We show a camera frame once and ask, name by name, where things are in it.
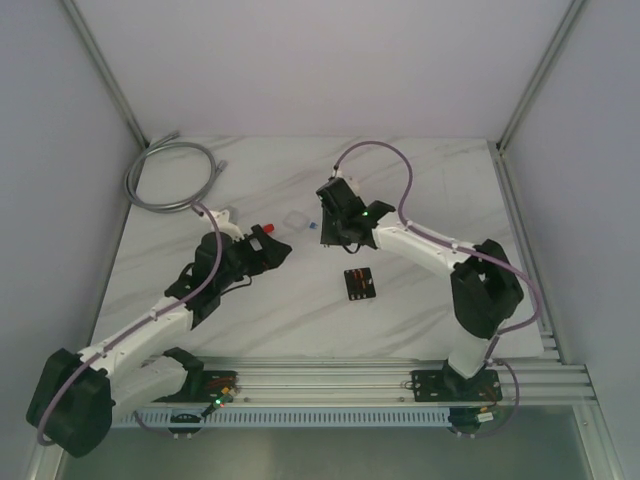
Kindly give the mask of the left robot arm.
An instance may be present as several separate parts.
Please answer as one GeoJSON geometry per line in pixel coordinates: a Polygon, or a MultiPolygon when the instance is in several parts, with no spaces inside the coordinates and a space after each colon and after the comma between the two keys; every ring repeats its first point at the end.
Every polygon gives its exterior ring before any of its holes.
{"type": "Polygon", "coordinates": [[[207,319],[233,284],[280,267],[292,251],[259,225],[248,235],[204,235],[193,262],[148,313],[99,343],[77,353],[61,348],[47,359],[26,413],[39,444],[79,458],[113,422],[150,402],[207,400],[204,364],[178,339],[207,319]]]}

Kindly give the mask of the black fuse box base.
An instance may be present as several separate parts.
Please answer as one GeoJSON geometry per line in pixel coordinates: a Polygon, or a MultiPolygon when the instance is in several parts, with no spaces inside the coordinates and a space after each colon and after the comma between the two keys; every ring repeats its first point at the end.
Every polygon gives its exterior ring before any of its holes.
{"type": "Polygon", "coordinates": [[[377,296],[369,267],[345,270],[344,280],[350,301],[367,300],[377,296]]]}

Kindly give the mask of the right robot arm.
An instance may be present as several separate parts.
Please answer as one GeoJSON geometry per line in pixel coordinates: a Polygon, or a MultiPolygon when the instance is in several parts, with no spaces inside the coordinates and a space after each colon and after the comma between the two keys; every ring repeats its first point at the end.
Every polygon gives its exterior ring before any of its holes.
{"type": "Polygon", "coordinates": [[[503,323],[524,299],[502,246],[451,240],[413,226],[382,201],[366,205],[352,185],[333,177],[316,191],[322,207],[321,243],[366,246],[398,255],[450,281],[459,330],[442,368],[439,386],[455,399],[476,390],[503,323]]]}

